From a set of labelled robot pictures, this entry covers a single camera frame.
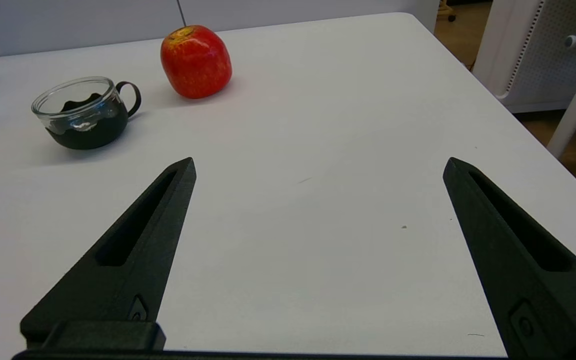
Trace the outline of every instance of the apple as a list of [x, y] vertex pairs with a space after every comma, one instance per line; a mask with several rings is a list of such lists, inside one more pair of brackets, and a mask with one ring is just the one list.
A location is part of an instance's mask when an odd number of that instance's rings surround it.
[[174, 91], [190, 99], [219, 92], [233, 75], [226, 45], [201, 25], [182, 27], [166, 36], [161, 43], [161, 64]]

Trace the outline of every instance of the glass cup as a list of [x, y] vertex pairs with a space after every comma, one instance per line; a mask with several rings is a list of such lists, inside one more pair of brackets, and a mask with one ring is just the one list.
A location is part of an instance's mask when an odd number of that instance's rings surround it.
[[[119, 97], [126, 84], [135, 92], [130, 110]], [[115, 86], [107, 77], [91, 76], [51, 88], [32, 102], [31, 109], [57, 143], [88, 150], [117, 139], [141, 104], [142, 95], [132, 82], [121, 81]]]

